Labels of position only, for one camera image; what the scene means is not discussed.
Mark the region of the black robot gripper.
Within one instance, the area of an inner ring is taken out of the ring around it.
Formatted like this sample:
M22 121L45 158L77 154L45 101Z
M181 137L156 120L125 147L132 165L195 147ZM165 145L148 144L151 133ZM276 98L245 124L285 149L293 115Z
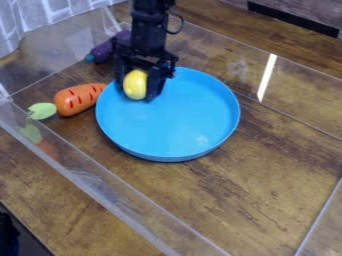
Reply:
M179 33L168 29L168 14L173 12L173 6L175 0L132 0L130 34L116 42L116 88L122 90L124 77L133 67L149 70L147 101L160 95L165 80L173 77L177 56L165 50L167 35Z

